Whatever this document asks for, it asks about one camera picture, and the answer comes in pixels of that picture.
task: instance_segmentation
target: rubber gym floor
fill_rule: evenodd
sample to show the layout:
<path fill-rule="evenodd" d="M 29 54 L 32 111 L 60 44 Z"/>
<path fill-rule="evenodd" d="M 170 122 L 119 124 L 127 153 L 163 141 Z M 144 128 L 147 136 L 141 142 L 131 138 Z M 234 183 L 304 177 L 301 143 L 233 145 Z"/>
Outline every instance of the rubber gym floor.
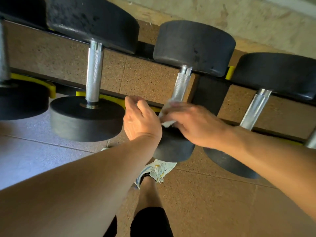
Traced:
<path fill-rule="evenodd" d="M 159 27 L 139 23 L 139 40 L 155 44 Z M 85 84 L 85 44 L 6 25 L 11 67 Z M 242 54 L 235 51 L 231 65 Z M 101 88 L 164 103 L 172 94 L 177 73 L 105 51 Z M 219 117 L 240 122 L 253 95 L 252 90 L 232 85 Z M 316 108 L 272 96 L 256 126 L 306 139 L 316 126 Z M 48 111 L 29 119 L 0 122 L 0 189 L 126 140 L 124 132 L 96 143 L 63 140 L 50 131 Z M 191 158 L 179 163 L 158 188 L 175 236 L 316 234 L 316 224 L 268 181 L 244 179 L 221 169 L 201 147 L 195 147 Z M 118 212 L 117 236 L 129 236 L 137 197 L 138 191 L 131 188 Z"/>

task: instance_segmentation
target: hand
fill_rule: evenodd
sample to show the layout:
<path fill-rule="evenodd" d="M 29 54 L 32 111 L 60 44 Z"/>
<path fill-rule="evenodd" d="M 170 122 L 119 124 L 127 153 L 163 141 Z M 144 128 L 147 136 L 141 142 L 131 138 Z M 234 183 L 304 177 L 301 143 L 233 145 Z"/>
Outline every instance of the hand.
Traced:
<path fill-rule="evenodd" d="M 177 121 L 174 126 L 193 144 L 222 150 L 223 143 L 229 142 L 227 134 L 233 127 L 206 108 L 188 103 L 170 104 L 172 107 L 164 110 L 160 121 Z"/>
<path fill-rule="evenodd" d="M 147 102 L 139 96 L 126 96 L 125 106 L 124 130 L 129 140 L 148 136 L 159 142 L 162 135 L 160 120 Z"/>

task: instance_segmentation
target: forearm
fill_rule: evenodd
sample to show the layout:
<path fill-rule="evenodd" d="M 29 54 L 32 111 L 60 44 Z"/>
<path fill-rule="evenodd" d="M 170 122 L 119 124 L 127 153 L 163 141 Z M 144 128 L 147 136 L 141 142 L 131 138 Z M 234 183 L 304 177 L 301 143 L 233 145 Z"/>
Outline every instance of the forearm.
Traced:
<path fill-rule="evenodd" d="M 234 128 L 227 153 L 266 178 L 316 220 L 316 150 Z"/>
<path fill-rule="evenodd" d="M 102 236 L 158 141 L 138 137 L 0 192 L 1 236 Z"/>

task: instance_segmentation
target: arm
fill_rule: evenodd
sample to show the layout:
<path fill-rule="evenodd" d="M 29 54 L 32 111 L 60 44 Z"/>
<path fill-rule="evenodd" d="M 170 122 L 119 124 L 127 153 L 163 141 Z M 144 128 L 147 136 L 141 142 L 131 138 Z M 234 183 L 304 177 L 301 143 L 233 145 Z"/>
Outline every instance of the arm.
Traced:
<path fill-rule="evenodd" d="M 104 235 L 162 135 L 145 100 L 126 97 L 125 105 L 131 141 L 0 191 L 1 236 Z"/>
<path fill-rule="evenodd" d="M 316 150 L 225 124 L 204 107 L 173 103 L 162 122 L 192 143 L 223 151 L 266 178 L 316 220 Z"/>

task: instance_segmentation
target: white sneaker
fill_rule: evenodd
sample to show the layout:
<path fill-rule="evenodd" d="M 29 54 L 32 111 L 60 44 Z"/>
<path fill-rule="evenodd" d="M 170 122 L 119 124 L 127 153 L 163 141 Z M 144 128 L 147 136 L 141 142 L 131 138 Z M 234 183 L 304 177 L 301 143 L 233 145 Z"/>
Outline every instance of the white sneaker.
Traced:
<path fill-rule="evenodd" d="M 145 166 L 135 180 L 135 184 L 140 189 L 140 180 L 145 173 L 149 173 L 150 177 L 156 180 L 156 183 L 164 182 L 163 178 L 176 166 L 176 164 L 177 163 L 164 162 L 156 159 L 154 162 Z"/>

